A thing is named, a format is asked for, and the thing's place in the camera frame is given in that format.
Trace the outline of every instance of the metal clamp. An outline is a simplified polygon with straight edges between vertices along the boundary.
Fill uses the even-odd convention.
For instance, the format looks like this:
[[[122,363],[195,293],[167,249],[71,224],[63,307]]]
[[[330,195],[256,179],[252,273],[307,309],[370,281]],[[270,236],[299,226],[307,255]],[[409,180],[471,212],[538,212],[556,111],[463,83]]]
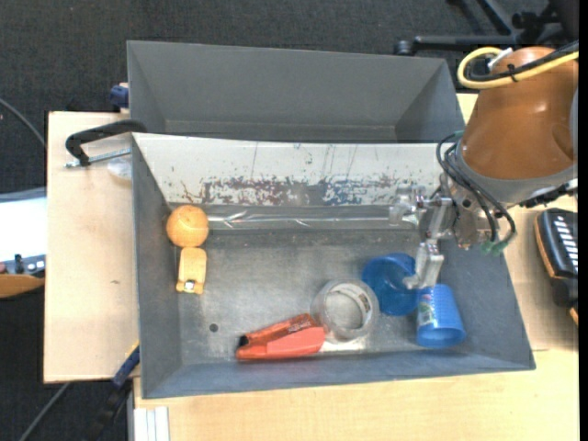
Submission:
[[[120,157],[130,153],[130,149],[123,149],[113,153],[103,153],[96,157],[89,157],[82,149],[82,145],[85,143],[99,141],[108,137],[124,134],[125,132],[147,132],[147,128],[138,120],[123,119],[111,124],[105,124],[104,126],[98,126],[97,128],[82,130],[72,134],[67,138],[67,141],[65,141],[65,148],[76,158],[76,160],[65,164],[65,166],[67,168],[74,166],[89,166],[95,162]]]

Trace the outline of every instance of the orange device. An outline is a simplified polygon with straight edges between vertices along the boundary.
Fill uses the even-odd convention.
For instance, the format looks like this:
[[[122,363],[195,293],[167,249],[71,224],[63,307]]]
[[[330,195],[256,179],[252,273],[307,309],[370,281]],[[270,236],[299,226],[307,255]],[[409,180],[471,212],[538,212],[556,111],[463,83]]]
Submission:
[[[318,352],[324,343],[324,329],[308,313],[275,323],[242,336],[238,360],[286,359]]]

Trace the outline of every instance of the small yellow block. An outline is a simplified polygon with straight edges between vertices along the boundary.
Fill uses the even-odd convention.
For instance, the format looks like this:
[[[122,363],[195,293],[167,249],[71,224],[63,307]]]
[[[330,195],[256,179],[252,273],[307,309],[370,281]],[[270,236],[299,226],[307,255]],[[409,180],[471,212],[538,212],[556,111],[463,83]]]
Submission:
[[[202,294],[206,279],[206,261],[206,252],[201,248],[182,248],[175,289],[178,292]]]

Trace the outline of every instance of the black device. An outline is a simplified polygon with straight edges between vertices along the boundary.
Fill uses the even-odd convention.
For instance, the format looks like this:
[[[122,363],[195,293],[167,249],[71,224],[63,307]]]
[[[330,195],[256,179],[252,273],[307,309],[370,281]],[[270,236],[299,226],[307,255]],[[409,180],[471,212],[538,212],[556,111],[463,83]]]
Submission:
[[[551,279],[553,301],[578,315],[578,213],[546,209],[535,218],[535,237]]]

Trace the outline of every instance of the silver bracket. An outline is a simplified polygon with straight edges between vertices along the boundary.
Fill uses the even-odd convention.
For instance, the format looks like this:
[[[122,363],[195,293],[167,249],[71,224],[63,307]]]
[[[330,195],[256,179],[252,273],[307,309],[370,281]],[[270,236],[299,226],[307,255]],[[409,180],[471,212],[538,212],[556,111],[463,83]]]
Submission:
[[[130,148],[129,149],[122,149],[122,150],[110,152],[110,153],[101,153],[100,155],[95,155],[93,157],[88,158],[88,163],[95,164],[96,162],[104,162],[105,160],[110,160],[113,158],[122,157],[123,155],[128,155],[129,153],[130,153]],[[75,166],[81,166],[81,165],[82,164],[80,163],[79,160],[72,160],[71,162],[68,162],[67,164],[65,164],[65,168],[74,168]]]

